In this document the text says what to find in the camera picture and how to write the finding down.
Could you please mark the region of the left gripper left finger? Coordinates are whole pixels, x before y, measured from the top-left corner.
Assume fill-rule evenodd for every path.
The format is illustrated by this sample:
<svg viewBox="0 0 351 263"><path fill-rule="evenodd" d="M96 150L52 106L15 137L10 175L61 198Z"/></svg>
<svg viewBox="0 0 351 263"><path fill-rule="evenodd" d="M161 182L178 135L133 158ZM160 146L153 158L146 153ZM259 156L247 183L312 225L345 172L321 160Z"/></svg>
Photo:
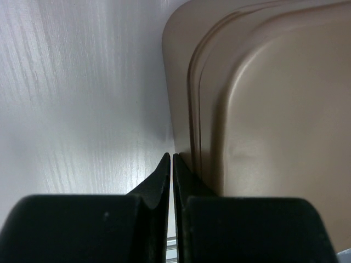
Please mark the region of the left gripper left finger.
<svg viewBox="0 0 351 263"><path fill-rule="evenodd" d="M1 262L164 262L168 153L126 195L31 195L1 230Z"/></svg>

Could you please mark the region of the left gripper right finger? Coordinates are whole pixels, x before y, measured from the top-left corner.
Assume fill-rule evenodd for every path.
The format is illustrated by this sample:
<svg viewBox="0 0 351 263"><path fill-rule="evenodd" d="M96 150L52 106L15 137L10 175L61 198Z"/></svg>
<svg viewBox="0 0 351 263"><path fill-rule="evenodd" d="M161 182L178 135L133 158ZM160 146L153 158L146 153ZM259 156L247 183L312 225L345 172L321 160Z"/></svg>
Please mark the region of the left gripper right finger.
<svg viewBox="0 0 351 263"><path fill-rule="evenodd" d="M220 197L173 156L179 262L337 262L316 209L301 198Z"/></svg>

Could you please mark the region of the gold tin lid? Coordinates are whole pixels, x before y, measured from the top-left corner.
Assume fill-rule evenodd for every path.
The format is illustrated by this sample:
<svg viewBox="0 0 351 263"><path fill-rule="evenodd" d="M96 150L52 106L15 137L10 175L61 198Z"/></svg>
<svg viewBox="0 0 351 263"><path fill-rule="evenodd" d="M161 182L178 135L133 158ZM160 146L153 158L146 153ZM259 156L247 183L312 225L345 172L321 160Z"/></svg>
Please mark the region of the gold tin lid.
<svg viewBox="0 0 351 263"><path fill-rule="evenodd" d="M350 1L188 1L162 35L175 150L220 196L299 197L350 247Z"/></svg>

